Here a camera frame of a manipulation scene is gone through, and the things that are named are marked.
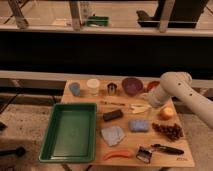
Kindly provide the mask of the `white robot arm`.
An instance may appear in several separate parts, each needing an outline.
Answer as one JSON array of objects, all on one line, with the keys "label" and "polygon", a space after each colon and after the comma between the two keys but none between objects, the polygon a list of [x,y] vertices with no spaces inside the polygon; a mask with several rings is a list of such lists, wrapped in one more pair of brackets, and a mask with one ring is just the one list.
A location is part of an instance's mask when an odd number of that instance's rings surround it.
[{"label": "white robot arm", "polygon": [[147,101],[153,108],[159,108],[176,97],[213,130],[213,101],[197,93],[191,82],[187,72],[166,72],[161,75],[160,84],[148,93]]}]

